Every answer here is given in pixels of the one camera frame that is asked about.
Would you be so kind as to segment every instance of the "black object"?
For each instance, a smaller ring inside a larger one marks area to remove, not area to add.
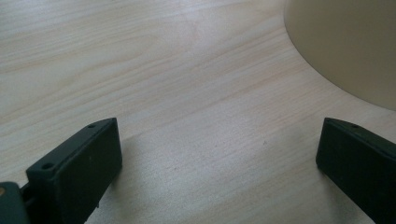
[[[92,123],[29,167],[21,190],[0,183],[0,223],[84,223],[121,164],[117,120]]]
[[[396,223],[396,145],[362,127],[325,119],[317,165],[375,223]]]

